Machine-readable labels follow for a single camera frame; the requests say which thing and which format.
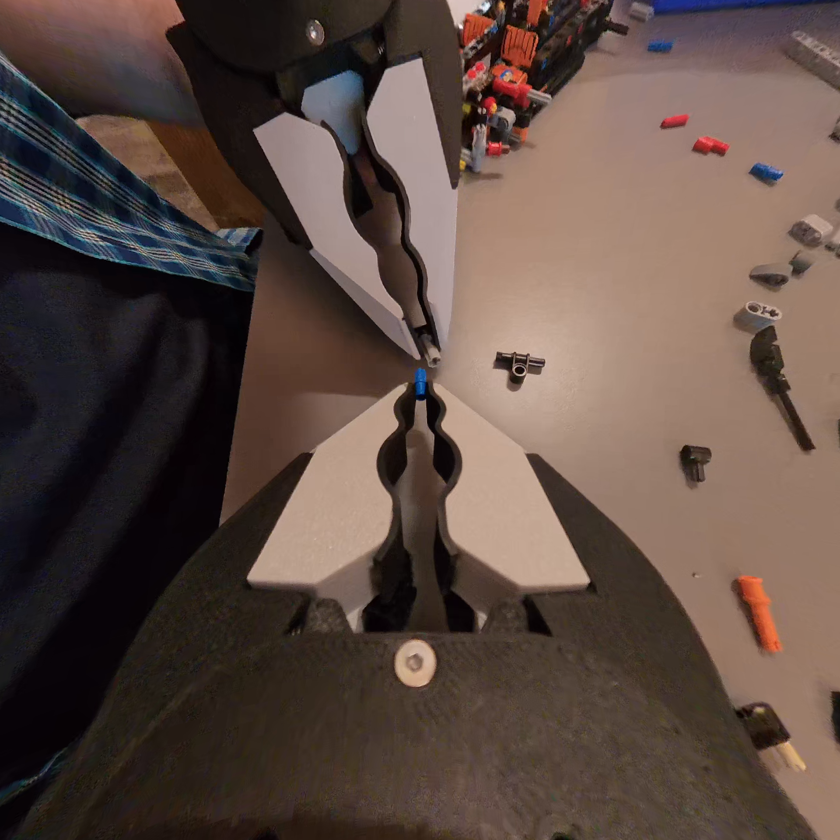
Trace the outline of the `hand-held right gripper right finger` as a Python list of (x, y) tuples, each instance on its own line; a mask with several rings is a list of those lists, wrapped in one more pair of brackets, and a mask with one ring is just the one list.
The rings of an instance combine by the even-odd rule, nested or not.
[(420, 628), (591, 584), (522, 446), (441, 385), (420, 401)]

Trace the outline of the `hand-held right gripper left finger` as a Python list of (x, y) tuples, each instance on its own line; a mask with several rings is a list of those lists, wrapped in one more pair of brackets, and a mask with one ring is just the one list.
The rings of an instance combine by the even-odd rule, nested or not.
[(357, 633), (381, 623), (375, 609), (411, 593), (398, 491), (410, 428), (399, 385), (313, 449), (248, 584), (335, 601)]

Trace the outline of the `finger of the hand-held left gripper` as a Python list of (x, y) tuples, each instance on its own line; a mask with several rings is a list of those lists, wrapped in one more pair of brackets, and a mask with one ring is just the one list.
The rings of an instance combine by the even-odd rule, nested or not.
[(303, 227), (305, 249), (384, 335), (415, 360), (417, 343), (386, 290), (374, 248), (358, 230), (350, 200), (351, 152), (361, 144), (364, 86), (346, 70), (305, 90), (300, 117), (283, 112), (254, 135)]
[(449, 179), (422, 58), (384, 70), (365, 127), (376, 160), (402, 198), (406, 246), (418, 258), (422, 300), (436, 345), (445, 351), (455, 291), (458, 193)]

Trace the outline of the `person's left forearm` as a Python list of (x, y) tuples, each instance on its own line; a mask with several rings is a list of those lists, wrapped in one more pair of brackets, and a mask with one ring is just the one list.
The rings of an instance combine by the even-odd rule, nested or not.
[(1, 50), (62, 108), (197, 128), (191, 83), (165, 34), (174, 1), (2, 1)]

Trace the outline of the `partly built lego model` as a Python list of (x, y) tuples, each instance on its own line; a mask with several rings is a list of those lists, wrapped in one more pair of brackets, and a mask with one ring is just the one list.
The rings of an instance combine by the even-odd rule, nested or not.
[(531, 120), (582, 68), (604, 33), (625, 36), (613, 1), (479, 2), (459, 24), (462, 172), (524, 144)]

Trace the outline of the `black lego cross connector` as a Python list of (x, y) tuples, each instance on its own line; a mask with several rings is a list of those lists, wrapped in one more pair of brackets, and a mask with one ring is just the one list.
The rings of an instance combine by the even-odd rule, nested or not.
[(510, 383), (515, 385), (523, 383), (531, 371), (540, 371), (545, 364), (544, 358), (516, 351), (498, 351), (494, 362), (495, 367), (508, 372)]

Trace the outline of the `orange lego piece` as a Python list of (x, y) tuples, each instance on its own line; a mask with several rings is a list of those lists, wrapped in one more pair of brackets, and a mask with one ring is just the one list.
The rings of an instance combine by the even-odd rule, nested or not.
[(764, 589), (763, 579), (753, 575), (740, 575), (735, 584), (749, 613), (759, 646), (770, 655), (781, 653), (783, 645), (772, 615), (772, 601)]

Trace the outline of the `black lego axle assembly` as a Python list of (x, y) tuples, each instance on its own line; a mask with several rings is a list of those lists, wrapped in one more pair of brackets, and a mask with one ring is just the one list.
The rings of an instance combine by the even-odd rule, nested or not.
[(814, 451), (815, 444), (791, 399), (791, 383), (784, 373), (784, 359), (773, 324), (752, 337), (749, 357), (765, 391), (780, 407), (797, 445), (804, 452)]

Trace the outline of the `black and cream lego piece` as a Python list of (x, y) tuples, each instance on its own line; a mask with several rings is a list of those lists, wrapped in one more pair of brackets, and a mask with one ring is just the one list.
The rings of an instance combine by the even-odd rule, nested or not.
[(777, 712), (767, 703), (754, 702), (735, 710), (764, 767), (773, 774), (782, 770), (806, 772), (806, 764), (791, 742), (791, 735)]

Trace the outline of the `light grey lego connector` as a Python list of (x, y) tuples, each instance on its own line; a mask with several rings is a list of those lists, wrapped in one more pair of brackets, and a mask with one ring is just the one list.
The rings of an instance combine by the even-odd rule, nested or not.
[(732, 323), (741, 331), (755, 334), (774, 326), (783, 316), (782, 310), (760, 301), (748, 301), (735, 312)]

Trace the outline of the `grey lego beam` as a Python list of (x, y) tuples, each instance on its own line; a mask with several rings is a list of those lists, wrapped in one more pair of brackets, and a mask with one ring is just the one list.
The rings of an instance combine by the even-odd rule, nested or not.
[(807, 33), (796, 30), (788, 38), (784, 53), (800, 67), (831, 87), (839, 88), (839, 52)]

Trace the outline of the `person's plaid shirt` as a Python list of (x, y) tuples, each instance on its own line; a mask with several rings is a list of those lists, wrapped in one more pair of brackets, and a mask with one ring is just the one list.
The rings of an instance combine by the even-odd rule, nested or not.
[(263, 231), (208, 230), (1, 55), (1, 221), (84, 256), (254, 292)]

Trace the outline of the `person's dark clothing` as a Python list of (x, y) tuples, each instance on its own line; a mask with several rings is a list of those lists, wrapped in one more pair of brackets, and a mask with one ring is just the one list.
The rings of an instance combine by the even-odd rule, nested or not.
[(253, 294), (1, 245), (2, 790), (90, 725), (221, 513)]

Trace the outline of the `blue plastic bin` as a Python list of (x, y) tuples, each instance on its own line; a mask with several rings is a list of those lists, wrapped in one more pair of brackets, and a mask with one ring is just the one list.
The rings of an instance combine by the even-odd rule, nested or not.
[(798, 7), (819, 4), (838, 4), (838, 1), (649, 1), (655, 15), (707, 14), (765, 7)]

